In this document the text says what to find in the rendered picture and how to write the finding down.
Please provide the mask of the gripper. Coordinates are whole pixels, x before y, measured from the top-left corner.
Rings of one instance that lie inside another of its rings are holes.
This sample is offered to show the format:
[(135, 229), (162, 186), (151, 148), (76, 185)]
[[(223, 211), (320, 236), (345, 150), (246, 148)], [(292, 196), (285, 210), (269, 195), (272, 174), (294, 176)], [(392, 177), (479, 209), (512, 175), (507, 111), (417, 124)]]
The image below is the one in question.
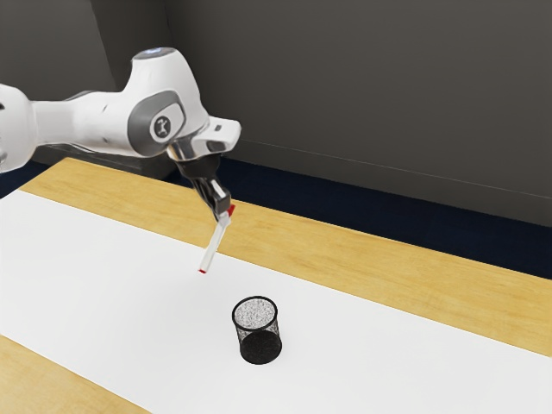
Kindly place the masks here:
[(176, 162), (181, 175), (191, 182), (217, 221), (230, 208), (230, 192), (220, 184), (216, 175), (220, 159), (219, 154), (211, 154)]

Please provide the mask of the white pen with red ends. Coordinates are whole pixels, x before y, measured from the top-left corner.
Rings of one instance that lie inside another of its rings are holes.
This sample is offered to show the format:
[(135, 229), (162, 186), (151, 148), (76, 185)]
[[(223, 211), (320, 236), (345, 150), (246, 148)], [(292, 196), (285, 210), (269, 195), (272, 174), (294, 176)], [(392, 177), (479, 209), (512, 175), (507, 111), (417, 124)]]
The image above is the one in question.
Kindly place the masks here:
[(210, 265), (214, 259), (215, 253), (219, 248), (219, 245), (223, 239), (227, 227), (231, 224), (231, 217), (234, 213), (235, 205), (231, 204), (227, 211), (222, 213), (219, 217), (219, 221), (216, 224), (215, 230), (212, 237), (210, 238), (210, 243), (205, 249), (204, 257), (201, 260), (198, 271), (201, 273), (207, 273), (210, 269)]

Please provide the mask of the black mesh pen holder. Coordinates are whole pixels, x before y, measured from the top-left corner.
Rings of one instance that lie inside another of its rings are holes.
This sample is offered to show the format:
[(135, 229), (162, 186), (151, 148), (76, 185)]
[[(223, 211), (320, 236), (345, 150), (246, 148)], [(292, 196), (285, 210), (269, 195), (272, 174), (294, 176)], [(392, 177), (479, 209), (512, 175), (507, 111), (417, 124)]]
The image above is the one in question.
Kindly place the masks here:
[(238, 302), (231, 313), (243, 360), (265, 365), (281, 353), (278, 308), (270, 299), (252, 296)]

